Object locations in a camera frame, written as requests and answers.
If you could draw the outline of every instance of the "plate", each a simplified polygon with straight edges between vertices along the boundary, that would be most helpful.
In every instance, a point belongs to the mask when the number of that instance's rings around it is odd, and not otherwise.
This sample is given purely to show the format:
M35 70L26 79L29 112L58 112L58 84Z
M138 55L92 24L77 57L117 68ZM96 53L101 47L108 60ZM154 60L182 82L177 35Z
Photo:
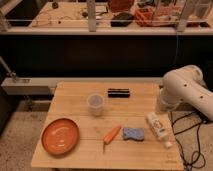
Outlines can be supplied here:
M66 118L51 122L43 131L41 141L44 149L52 155L62 155L71 151L78 142L77 124Z

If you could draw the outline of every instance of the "floor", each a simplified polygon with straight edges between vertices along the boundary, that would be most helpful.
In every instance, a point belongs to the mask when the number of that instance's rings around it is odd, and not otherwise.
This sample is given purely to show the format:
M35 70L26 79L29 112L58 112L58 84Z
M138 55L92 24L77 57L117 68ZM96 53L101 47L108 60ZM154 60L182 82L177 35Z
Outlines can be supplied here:
M50 101L35 101L32 111L28 111L25 101L21 101L16 111L12 114L1 138L0 138L0 171L50 171L51 169L31 168L30 162L36 143L38 141L42 125L45 121ZM173 121L190 111L175 111L170 116ZM200 118L191 114L174 124L174 132L179 132L200 121ZM176 136L183 146L184 156L191 160L193 151L198 149L195 128ZM199 130L201 153L206 160L205 167L192 170L213 170L213 124L202 124ZM194 166L201 166L204 160L202 156Z

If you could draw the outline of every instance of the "blue sponge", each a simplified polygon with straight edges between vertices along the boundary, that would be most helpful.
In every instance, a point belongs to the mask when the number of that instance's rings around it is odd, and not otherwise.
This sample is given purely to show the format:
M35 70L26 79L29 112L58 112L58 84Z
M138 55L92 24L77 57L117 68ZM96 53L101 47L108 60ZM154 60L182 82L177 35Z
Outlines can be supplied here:
M144 140L144 131L143 128L123 128L123 139L124 140L135 140L143 141Z

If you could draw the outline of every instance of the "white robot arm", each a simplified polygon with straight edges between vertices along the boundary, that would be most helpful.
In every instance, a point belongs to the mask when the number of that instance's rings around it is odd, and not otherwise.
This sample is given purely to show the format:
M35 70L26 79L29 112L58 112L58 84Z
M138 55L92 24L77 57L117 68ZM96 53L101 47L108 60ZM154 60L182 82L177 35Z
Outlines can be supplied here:
M166 73L157 99L158 107L163 111L174 110L184 101L213 121L213 93L204 88L203 83L202 71L195 65Z

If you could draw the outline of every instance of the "white cup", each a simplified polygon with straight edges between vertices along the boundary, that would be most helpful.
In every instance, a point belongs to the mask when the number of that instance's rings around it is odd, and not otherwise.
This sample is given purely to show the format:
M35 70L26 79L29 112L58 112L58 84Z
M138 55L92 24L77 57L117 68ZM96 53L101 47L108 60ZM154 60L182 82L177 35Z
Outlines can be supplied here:
M87 104L93 116L100 116L103 113L104 97L98 93L91 94L87 98Z

